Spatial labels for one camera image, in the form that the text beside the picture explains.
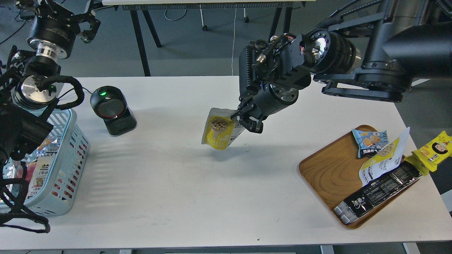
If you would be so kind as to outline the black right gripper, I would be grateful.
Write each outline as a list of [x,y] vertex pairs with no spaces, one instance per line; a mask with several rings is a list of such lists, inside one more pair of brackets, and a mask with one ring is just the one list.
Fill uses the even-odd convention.
[[271,114],[293,105],[298,99],[298,90],[276,85],[261,85],[257,95],[252,100],[242,100],[231,120],[242,121],[242,126],[249,132],[261,134],[263,121]]

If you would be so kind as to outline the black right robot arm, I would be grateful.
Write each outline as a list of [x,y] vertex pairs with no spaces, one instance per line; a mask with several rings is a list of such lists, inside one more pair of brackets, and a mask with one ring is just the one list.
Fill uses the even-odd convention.
[[339,8],[306,34],[251,41],[239,57],[239,106],[250,132],[293,105],[311,81],[322,93],[400,102],[415,79],[451,79],[451,1],[374,0]]

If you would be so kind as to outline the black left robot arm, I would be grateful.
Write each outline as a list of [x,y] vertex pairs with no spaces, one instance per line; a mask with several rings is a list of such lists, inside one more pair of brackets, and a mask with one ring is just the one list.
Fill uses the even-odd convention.
[[59,59],[69,58],[76,36],[91,42],[100,27],[93,12],[94,1],[84,13],[74,14],[52,0],[17,0],[15,7],[34,12],[28,45],[13,46],[1,65],[1,166],[11,159],[22,161],[53,129],[48,119],[55,109],[66,110],[84,101],[83,87],[61,75]]

